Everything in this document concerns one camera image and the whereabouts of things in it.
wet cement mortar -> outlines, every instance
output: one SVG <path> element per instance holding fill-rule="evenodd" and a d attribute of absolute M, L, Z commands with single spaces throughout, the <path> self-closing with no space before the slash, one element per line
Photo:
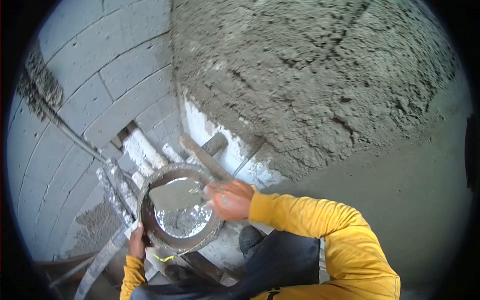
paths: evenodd
<path fill-rule="evenodd" d="M 171 16 L 176 80 L 292 179 L 442 117 L 430 102 L 457 66 L 416 1 L 174 0 Z"/>
<path fill-rule="evenodd" d="M 189 178 L 172 180 L 149 192 L 155 204 L 157 223 L 169 235 L 187 238 L 200 232 L 210 219 L 211 209 L 199 182 Z"/>
<path fill-rule="evenodd" d="M 122 226 L 120 219 L 106 201 L 79 215 L 76 222 L 83 227 L 75 236 L 76 245 L 66 253 L 68 256 L 99 251 Z"/>

black shoe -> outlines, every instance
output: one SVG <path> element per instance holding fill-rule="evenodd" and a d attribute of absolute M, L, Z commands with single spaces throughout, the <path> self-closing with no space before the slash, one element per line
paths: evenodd
<path fill-rule="evenodd" d="M 172 283 L 179 283 L 181 281 L 188 280 L 199 280 L 200 277 L 195 274 L 192 270 L 182 267 L 177 264 L 170 264 L 165 268 L 165 276 Z"/>
<path fill-rule="evenodd" d="M 252 253 L 249 250 L 260 244 L 264 238 L 261 232 L 252 225 L 244 227 L 239 234 L 239 246 L 243 258 L 251 257 Z"/>

concrete block wall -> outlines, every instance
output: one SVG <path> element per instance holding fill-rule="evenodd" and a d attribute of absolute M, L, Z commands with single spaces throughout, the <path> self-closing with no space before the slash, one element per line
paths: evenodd
<path fill-rule="evenodd" d="M 167 142 L 179 149 L 168 31 L 168 0 L 64 0 L 39 32 L 47 66 L 64 89 L 58 114 L 127 171 L 134 163 L 110 141 L 132 120 L 157 151 Z M 101 164 L 40 122 L 18 95 L 8 128 L 12 207 L 25 245 L 36 261 L 66 257 L 81 228 L 75 218 L 103 200 L 95 175 Z"/>

yellow long-sleeve shirt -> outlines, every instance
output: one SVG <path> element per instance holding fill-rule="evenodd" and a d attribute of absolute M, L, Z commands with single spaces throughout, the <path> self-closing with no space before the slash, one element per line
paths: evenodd
<path fill-rule="evenodd" d="M 291 195 L 255 192 L 250 220 L 305 237 L 325 238 L 325 262 L 330 281 L 320 285 L 284 287 L 284 299 L 399 299 L 400 277 L 388 265 L 377 237 L 354 208 L 342 203 Z M 120 300 L 145 284 L 143 263 L 127 256 Z M 252 298 L 267 300 L 270 292 Z"/>

hand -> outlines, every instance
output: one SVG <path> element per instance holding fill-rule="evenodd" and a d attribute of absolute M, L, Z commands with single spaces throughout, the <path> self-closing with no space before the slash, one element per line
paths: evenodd
<path fill-rule="evenodd" d="M 212 182 L 204 192 L 211 200 L 207 204 L 225 221 L 240 221 L 248 218 L 255 191 L 241 180 Z"/>
<path fill-rule="evenodd" d="M 137 229 L 130 234 L 130 251 L 129 255 L 143 261 L 145 259 L 145 243 L 143 241 L 144 226 L 138 223 Z"/>

